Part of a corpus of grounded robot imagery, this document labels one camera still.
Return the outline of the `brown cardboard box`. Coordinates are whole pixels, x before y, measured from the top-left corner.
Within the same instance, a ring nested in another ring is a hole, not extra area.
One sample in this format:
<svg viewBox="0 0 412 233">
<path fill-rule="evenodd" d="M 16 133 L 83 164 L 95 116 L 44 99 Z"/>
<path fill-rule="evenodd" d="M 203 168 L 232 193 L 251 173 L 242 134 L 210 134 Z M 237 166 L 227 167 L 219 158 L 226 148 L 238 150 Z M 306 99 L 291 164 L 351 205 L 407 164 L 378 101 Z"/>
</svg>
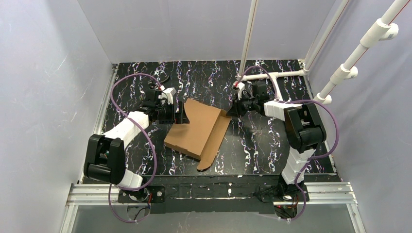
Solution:
<svg viewBox="0 0 412 233">
<path fill-rule="evenodd" d="M 165 146 L 197 161 L 198 171 L 207 170 L 214 162 L 231 117 L 226 111 L 193 99 L 184 103 L 189 124 L 175 124 L 164 139 Z"/>
</svg>

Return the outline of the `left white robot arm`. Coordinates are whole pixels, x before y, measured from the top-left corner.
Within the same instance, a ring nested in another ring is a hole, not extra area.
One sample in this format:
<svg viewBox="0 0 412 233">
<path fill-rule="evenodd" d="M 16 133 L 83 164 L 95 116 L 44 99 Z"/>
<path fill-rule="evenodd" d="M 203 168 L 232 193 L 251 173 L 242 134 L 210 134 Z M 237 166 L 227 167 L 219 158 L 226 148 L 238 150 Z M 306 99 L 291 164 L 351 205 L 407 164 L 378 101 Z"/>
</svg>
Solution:
<svg viewBox="0 0 412 233">
<path fill-rule="evenodd" d="M 145 187 L 143 178 L 126 168 L 125 150 L 139 133 L 147 135 L 145 129 L 153 122 L 189 123 L 182 101 L 178 101 L 178 109 L 175 109 L 175 93 L 173 87 L 149 89 L 139 107 L 127 114 L 123 121 L 103 134 L 93 134 L 88 140 L 84 175 L 128 191 Z"/>
</svg>

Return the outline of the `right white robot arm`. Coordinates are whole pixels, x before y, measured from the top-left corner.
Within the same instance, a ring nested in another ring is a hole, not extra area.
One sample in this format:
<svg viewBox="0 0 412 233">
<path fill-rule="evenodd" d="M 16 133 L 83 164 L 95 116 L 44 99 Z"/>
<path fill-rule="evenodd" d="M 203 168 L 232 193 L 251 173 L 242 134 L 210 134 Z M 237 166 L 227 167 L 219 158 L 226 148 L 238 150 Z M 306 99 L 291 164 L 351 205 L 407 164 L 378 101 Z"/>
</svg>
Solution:
<svg viewBox="0 0 412 233">
<path fill-rule="evenodd" d="M 242 82 L 235 82 L 236 94 L 227 112 L 229 117 L 242 117 L 255 111 L 262 116 L 279 119 L 285 124 L 290 150 L 285 168 L 277 185 L 277 193 L 293 195 L 303 188 L 304 170 L 310 157 L 326 140 L 326 131 L 314 100 L 282 101 L 272 99 L 264 82 L 255 83 L 252 92 L 245 89 Z"/>
</svg>

